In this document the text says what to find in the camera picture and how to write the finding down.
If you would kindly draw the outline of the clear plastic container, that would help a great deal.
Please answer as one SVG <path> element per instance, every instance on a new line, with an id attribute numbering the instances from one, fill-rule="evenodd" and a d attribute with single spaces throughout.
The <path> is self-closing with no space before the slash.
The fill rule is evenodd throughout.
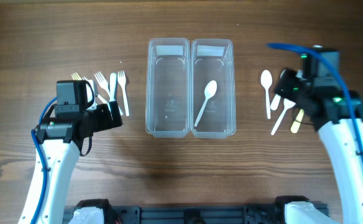
<path id="1" fill-rule="evenodd" d="M 184 138 L 189 122 L 190 42 L 151 39 L 147 52 L 146 131 L 156 138 Z"/>
<path id="2" fill-rule="evenodd" d="M 229 39 L 196 39 L 190 62 L 191 132 L 196 138 L 225 139 L 236 132 L 236 94 L 233 44 Z M 202 118 L 194 127 L 204 102 L 204 89 L 217 82 L 216 94 L 208 100 Z"/>

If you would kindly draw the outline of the right clear plastic container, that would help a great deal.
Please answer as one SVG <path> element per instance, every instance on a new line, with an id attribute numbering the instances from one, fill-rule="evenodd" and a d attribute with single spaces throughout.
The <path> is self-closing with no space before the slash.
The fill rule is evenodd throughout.
<path id="1" fill-rule="evenodd" d="M 229 39 L 196 39 L 190 62 L 191 132 L 196 138 L 225 139 L 236 132 L 236 94 L 233 44 Z M 204 89 L 217 82 L 216 94 L 208 100 L 202 118 L 194 127 L 204 102 Z"/>

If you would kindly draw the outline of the white plastic fork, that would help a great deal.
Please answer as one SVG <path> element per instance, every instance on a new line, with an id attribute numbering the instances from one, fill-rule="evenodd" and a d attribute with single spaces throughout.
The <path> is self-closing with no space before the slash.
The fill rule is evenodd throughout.
<path id="1" fill-rule="evenodd" d="M 107 79 L 104 77 L 104 75 L 101 72 L 96 72 L 94 74 L 94 77 L 96 78 L 99 86 L 106 91 L 108 96 L 110 96 L 109 83 Z"/>
<path id="2" fill-rule="evenodd" d="M 88 82 L 90 82 L 90 84 L 93 86 L 94 89 L 94 96 L 96 98 L 98 98 L 102 103 L 108 103 L 98 92 L 98 88 L 97 88 L 97 84 L 93 81 L 93 80 L 88 80 L 86 77 L 83 77 L 83 80 L 86 80 Z M 121 115 L 123 115 L 123 112 L 121 110 L 121 108 L 119 107 L 119 112 Z"/>
<path id="3" fill-rule="evenodd" d="M 121 89 L 122 89 L 122 97 L 123 97 L 123 101 L 124 101 L 125 114 L 126 114 L 126 116 L 130 116 L 129 104 L 128 104 L 127 93 L 126 93 L 127 78 L 126 78 L 125 71 L 121 70 L 117 73 L 117 82 L 121 86 Z"/>

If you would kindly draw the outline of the left clear plastic container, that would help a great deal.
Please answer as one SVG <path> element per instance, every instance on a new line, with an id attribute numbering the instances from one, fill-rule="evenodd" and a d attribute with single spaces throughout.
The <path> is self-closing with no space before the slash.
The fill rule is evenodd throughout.
<path id="1" fill-rule="evenodd" d="M 189 122 L 190 42 L 151 39 L 147 52 L 146 131 L 156 138 L 184 138 Z"/>

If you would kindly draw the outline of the yellow plastic fork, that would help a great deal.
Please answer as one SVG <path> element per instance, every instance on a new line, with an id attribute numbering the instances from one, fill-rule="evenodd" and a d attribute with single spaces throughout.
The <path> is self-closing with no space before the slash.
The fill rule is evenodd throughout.
<path id="1" fill-rule="evenodd" d="M 79 76 L 79 74 L 77 74 L 77 73 L 72 73 L 71 77 L 72 77 L 72 79 L 74 79 L 74 80 L 82 80 L 82 78 L 81 78 L 81 77 Z"/>

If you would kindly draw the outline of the white plastic spoon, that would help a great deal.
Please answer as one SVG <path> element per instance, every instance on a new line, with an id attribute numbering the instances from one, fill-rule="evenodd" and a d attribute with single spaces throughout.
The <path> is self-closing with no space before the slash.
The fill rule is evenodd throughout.
<path id="1" fill-rule="evenodd" d="M 267 119 L 271 118 L 270 114 L 270 95 L 269 88 L 272 85 L 272 75 L 268 70 L 264 70 L 260 76 L 260 84 L 263 86 L 265 90 L 265 106 L 266 106 L 266 115 Z"/>
<path id="2" fill-rule="evenodd" d="M 208 103 L 208 100 L 210 98 L 212 98 L 215 94 L 216 94 L 216 91 L 217 91 L 217 82 L 215 80 L 211 80 L 205 87 L 204 89 L 204 102 L 202 104 L 202 107 L 197 115 L 197 118 L 196 118 L 196 121 L 194 123 L 194 127 L 197 127 L 197 125 L 199 124 L 201 118 L 202 118 L 202 115 L 204 113 L 204 110 L 206 108 L 206 105 Z"/>
<path id="3" fill-rule="evenodd" d="M 275 122 L 275 124 L 274 124 L 274 126 L 272 128 L 272 131 L 270 133 L 271 135 L 274 135 L 276 133 L 276 131 L 277 131 L 278 127 L 280 126 L 283 118 L 285 117 L 286 112 L 289 109 L 293 108 L 295 105 L 296 105 L 296 103 L 294 101 L 292 101 L 292 100 L 289 100 L 287 98 L 285 98 L 283 100 L 283 111 L 281 112 L 280 116 L 278 117 L 277 121 Z"/>

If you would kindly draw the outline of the black aluminium base frame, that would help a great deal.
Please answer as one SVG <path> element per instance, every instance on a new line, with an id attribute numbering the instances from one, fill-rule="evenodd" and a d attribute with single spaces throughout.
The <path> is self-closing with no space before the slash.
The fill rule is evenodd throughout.
<path id="1" fill-rule="evenodd" d="M 302 195 L 284 195 L 276 197 L 273 203 L 249 203 L 240 206 L 140 207 L 111 206 L 107 199 L 92 199 L 82 200 L 75 207 L 66 208 L 62 222 L 70 223 L 79 208 L 97 205 L 99 208 L 109 209 L 104 216 L 105 223 L 285 223 L 282 206 L 288 202 L 300 201 L 310 200 Z"/>

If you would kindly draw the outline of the yellow plastic spoon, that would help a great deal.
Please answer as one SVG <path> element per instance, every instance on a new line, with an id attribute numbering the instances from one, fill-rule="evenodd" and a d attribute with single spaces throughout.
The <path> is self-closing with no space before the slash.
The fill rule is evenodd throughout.
<path id="1" fill-rule="evenodd" d="M 301 109 L 301 110 L 299 111 L 299 113 L 297 114 L 297 116 L 296 116 L 296 118 L 295 118 L 294 122 L 292 123 L 291 128 L 290 128 L 290 131 L 291 131 L 293 134 L 296 134 L 296 133 L 298 132 L 298 130 L 299 130 L 299 128 L 300 128 L 300 125 L 301 125 L 301 121 L 302 121 L 302 119 L 303 119 L 303 117 L 304 117 L 304 114 L 305 114 L 304 110 L 303 110 L 303 109 Z"/>

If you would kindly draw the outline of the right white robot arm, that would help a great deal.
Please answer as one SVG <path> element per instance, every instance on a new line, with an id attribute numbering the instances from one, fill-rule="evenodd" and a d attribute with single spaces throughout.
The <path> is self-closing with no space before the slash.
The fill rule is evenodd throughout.
<path id="1" fill-rule="evenodd" d="M 339 52 L 269 43 L 300 55 L 300 72 L 285 69 L 274 92 L 310 117 L 328 153 L 344 223 L 363 223 L 363 102 L 339 72 Z"/>

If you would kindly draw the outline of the light blue plastic fork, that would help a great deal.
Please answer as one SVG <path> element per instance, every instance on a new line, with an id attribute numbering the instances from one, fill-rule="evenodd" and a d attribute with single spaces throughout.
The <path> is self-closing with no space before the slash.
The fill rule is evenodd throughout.
<path id="1" fill-rule="evenodd" d="M 110 101 L 115 101 L 116 100 L 116 85 L 117 85 L 117 73 L 111 73 L 110 74 L 110 83 L 109 83 Z"/>

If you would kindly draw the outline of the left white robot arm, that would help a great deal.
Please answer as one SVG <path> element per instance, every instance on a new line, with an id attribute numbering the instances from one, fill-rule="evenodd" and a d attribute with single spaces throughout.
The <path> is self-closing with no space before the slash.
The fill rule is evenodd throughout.
<path id="1" fill-rule="evenodd" d="M 19 223 L 61 223 L 73 169 L 86 155 L 84 140 L 122 126 L 116 101 L 92 109 L 94 89 L 86 80 L 58 81 L 56 90 L 31 130 L 37 157 Z"/>

